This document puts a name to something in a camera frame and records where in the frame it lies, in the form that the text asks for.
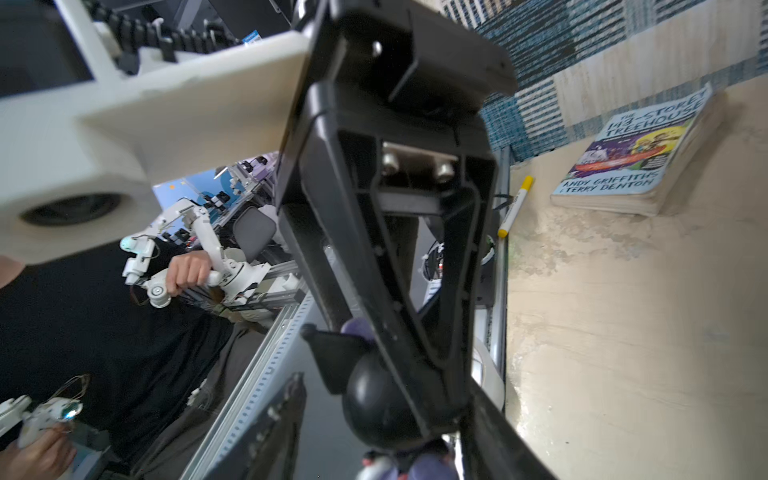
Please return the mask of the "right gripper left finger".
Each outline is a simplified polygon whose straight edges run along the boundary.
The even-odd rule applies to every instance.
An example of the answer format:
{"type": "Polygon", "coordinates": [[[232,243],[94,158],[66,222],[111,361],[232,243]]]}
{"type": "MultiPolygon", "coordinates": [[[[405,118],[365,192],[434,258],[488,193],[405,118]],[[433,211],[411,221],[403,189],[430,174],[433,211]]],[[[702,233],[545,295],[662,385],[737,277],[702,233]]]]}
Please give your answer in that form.
{"type": "Polygon", "coordinates": [[[292,479],[306,400],[304,375],[294,373],[204,479],[292,479]]]}

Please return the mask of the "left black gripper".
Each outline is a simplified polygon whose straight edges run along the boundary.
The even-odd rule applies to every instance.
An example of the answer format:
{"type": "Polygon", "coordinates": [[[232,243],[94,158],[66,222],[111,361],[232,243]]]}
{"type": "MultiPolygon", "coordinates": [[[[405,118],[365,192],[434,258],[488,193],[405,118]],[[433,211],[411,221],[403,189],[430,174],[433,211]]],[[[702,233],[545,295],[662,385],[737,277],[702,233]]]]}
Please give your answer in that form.
{"type": "Polygon", "coordinates": [[[415,1],[322,1],[308,82],[333,82],[412,114],[475,114],[518,89],[507,51],[415,1]]]}

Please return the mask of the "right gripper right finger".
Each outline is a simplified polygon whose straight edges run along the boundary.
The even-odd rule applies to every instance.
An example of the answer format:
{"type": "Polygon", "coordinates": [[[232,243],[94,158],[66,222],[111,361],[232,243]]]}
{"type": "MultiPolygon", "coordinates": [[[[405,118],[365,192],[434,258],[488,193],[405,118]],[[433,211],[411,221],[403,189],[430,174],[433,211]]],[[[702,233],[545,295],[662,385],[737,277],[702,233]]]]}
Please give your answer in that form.
{"type": "Polygon", "coordinates": [[[555,480],[473,380],[469,392],[470,403],[460,424],[464,478],[555,480]]]}

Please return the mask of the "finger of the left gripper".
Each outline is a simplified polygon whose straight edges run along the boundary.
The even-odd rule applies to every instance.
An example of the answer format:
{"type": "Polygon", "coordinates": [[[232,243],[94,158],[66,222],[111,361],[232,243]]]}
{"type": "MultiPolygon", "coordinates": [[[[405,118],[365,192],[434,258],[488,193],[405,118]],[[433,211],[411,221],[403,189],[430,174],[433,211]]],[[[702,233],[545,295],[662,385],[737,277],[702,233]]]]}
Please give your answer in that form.
{"type": "Polygon", "coordinates": [[[369,322],[426,438],[455,431],[470,403],[497,171],[479,116],[394,110],[331,82],[307,90],[285,143],[278,212],[311,207],[352,318],[369,322]]]}
{"type": "Polygon", "coordinates": [[[278,217],[290,252],[328,329],[340,332],[352,314],[325,254],[328,242],[314,212],[309,205],[289,203],[280,207],[278,217]]]}

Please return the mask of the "black purple bat toy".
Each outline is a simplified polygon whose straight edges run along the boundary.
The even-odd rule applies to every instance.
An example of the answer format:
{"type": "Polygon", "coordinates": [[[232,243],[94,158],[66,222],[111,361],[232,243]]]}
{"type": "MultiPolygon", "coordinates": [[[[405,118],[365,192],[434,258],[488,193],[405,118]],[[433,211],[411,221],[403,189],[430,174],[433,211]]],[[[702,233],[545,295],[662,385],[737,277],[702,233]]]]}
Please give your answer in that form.
{"type": "Polygon", "coordinates": [[[341,399],[348,427],[369,447],[359,479],[459,477],[453,448],[441,437],[421,435],[367,320],[349,319],[339,332],[306,323],[300,335],[326,389],[341,399]]]}

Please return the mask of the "operator's hand on controller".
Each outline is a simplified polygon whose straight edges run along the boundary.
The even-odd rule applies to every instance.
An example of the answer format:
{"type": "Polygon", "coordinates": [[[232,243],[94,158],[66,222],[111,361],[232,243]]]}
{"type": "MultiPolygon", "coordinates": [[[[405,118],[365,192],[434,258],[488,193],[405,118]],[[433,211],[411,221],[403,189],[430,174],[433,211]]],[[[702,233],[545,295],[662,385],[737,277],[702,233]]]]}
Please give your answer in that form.
{"type": "Polygon", "coordinates": [[[166,272],[166,289],[171,297],[184,290],[205,286],[212,270],[212,261],[205,251],[191,251],[174,256],[166,272]]]}

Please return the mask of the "operator's lower hand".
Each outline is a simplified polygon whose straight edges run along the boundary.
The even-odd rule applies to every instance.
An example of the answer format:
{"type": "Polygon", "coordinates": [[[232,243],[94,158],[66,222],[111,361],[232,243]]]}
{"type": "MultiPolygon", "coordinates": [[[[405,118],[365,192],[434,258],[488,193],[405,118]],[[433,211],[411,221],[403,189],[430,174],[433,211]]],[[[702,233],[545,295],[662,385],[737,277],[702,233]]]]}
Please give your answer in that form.
{"type": "Polygon", "coordinates": [[[76,453],[67,428],[57,424],[25,448],[11,442],[1,452],[1,478],[56,480],[72,465],[76,453]]]}

